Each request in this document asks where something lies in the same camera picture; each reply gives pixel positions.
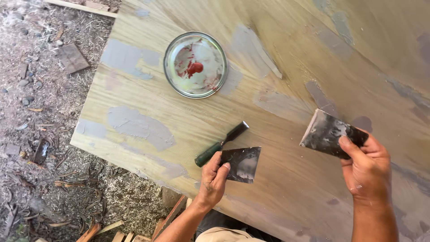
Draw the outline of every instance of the putty knife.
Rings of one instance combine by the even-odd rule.
[[[245,121],[242,121],[239,125],[237,125],[234,129],[232,129],[230,132],[228,132],[227,137],[225,140],[221,142],[217,142],[216,144],[212,145],[209,149],[207,149],[205,152],[197,156],[197,158],[194,159],[196,162],[196,165],[199,167],[202,167],[208,160],[212,158],[212,156],[217,151],[222,150],[222,146],[237,138],[241,133],[243,133],[245,130],[247,130],[249,126],[245,123]]]
[[[224,150],[221,154],[220,165],[230,162],[230,172],[227,180],[254,183],[255,170],[261,147]]]
[[[317,109],[300,142],[300,145],[341,159],[351,157],[339,146],[339,138],[347,136],[358,147],[364,145],[369,135],[321,109]]]

